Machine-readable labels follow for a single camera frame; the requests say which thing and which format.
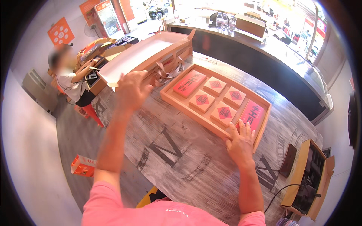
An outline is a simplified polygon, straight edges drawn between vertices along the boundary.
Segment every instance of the white shirt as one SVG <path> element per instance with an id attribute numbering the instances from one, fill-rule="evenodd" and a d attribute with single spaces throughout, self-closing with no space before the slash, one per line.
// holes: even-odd
<path id="1" fill-rule="evenodd" d="M 266 13 L 270 13 L 270 7 L 269 6 L 264 6 L 264 12 Z"/>
<path id="2" fill-rule="evenodd" d="M 84 91 L 88 88 L 86 82 L 72 83 L 75 73 L 57 74 L 57 82 L 60 88 L 75 102 L 79 101 Z"/>

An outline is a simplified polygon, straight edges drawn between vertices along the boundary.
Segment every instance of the gray wood table surface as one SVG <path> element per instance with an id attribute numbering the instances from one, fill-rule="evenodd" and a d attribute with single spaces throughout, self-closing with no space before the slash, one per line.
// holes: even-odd
<path id="1" fill-rule="evenodd" d="M 225 75 L 258 93 L 272 109 L 260 144 L 253 156 L 264 197 L 264 208 L 274 194 L 290 184 L 278 173 L 288 144 L 299 148 L 312 138 L 322 149 L 323 138 L 312 123 L 287 99 L 253 76 L 224 62 L 193 52 L 186 60 Z M 127 126 L 125 155 L 170 199 L 201 208 L 228 225 L 239 220 L 239 171 L 228 156 L 224 141 L 160 97 L 156 88 Z M 115 106 L 115 93 L 106 87 L 92 102 L 105 126 Z M 266 213 L 266 224 L 283 216 L 284 190 Z"/>

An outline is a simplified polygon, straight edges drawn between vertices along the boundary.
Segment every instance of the smartphone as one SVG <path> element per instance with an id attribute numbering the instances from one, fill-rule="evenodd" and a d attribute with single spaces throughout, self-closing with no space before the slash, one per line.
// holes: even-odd
<path id="1" fill-rule="evenodd" d="M 285 154 L 284 161 L 282 167 L 280 168 L 279 172 L 285 178 L 289 177 L 290 171 L 292 170 L 294 159 L 296 155 L 296 148 L 289 144 L 287 153 Z"/>

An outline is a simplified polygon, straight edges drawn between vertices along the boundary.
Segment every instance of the water bottle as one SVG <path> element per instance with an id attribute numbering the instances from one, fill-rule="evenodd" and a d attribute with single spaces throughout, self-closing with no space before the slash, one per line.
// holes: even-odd
<path id="1" fill-rule="evenodd" d="M 217 30 L 221 30 L 221 21 L 223 16 L 221 15 L 221 12 L 218 12 L 218 16 L 216 17 L 216 28 Z"/>
<path id="2" fill-rule="evenodd" d="M 236 26 L 236 19 L 233 15 L 231 15 L 231 18 L 229 19 L 229 33 L 234 33 Z"/>
<path id="3" fill-rule="evenodd" d="M 175 10 L 175 11 L 173 12 L 173 16 L 174 16 L 174 18 L 175 18 L 175 22 L 177 22 L 177 23 L 180 22 L 180 16 L 179 16 L 177 10 Z"/>
<path id="4" fill-rule="evenodd" d="M 298 221 L 292 221 L 287 218 L 280 218 L 275 226 L 300 226 Z"/>
<path id="5" fill-rule="evenodd" d="M 223 31 L 228 30 L 228 20 L 226 13 L 224 13 L 221 20 L 221 28 Z"/>

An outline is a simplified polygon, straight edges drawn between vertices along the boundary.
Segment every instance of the hand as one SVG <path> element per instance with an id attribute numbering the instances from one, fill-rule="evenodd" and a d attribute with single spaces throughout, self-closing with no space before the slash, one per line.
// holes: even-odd
<path id="1" fill-rule="evenodd" d="M 133 71 L 126 75 L 121 74 L 117 88 L 117 109 L 131 115 L 133 111 L 141 107 L 144 100 L 153 89 L 150 84 L 142 84 L 148 71 Z"/>
<path id="2" fill-rule="evenodd" d="M 93 67 L 97 62 L 98 60 L 93 59 L 91 62 L 89 62 L 89 67 Z"/>
<path id="3" fill-rule="evenodd" d="M 240 134 L 234 124 L 229 123 L 232 141 L 229 139 L 226 140 L 227 151 L 239 168 L 250 165 L 254 166 L 255 163 L 252 155 L 255 130 L 250 131 L 249 122 L 245 126 L 243 121 L 239 119 L 238 123 L 240 126 Z"/>

